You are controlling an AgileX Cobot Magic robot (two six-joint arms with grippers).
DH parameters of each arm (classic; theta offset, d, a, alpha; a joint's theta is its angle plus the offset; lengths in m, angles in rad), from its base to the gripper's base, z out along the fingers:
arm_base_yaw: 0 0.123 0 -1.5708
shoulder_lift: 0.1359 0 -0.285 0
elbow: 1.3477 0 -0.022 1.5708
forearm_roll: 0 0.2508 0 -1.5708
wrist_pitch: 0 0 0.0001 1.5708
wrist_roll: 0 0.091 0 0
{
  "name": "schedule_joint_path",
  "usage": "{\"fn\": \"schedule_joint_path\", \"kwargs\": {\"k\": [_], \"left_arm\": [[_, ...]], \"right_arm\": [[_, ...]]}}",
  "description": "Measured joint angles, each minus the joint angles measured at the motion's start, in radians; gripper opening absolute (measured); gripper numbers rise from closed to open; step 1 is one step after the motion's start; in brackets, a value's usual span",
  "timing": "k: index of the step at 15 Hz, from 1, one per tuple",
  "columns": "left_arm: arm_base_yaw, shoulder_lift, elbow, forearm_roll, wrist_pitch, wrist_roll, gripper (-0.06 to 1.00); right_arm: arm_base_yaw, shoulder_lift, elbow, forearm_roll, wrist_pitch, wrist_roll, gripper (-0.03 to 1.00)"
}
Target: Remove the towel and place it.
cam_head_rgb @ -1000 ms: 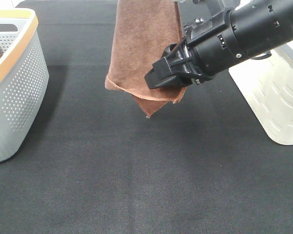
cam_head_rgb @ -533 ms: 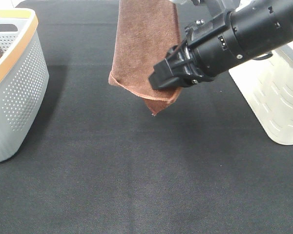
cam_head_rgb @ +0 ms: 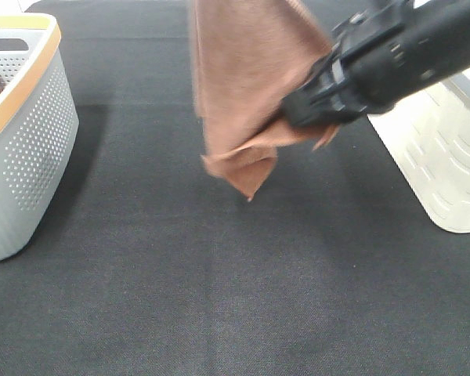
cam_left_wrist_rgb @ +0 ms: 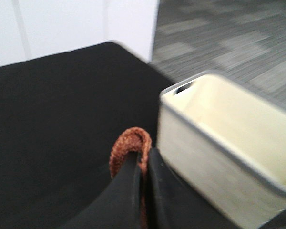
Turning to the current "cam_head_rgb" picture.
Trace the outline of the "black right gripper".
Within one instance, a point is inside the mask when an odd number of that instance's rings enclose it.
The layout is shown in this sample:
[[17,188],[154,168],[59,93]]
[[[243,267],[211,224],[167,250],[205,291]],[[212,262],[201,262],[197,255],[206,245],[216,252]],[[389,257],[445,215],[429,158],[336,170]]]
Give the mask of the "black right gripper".
[[350,67],[404,29],[399,10],[366,10],[338,24],[332,31],[331,52],[310,68],[305,83],[286,95],[281,112],[291,127],[348,123],[365,114],[383,114],[392,103],[380,104],[362,93]]

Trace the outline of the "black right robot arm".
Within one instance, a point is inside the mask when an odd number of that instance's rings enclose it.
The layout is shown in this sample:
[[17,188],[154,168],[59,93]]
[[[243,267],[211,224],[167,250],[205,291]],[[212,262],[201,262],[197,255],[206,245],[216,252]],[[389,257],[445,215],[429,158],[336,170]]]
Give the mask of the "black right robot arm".
[[333,47],[281,110],[294,128],[384,114],[401,99],[470,68],[470,0],[392,1],[333,31]]

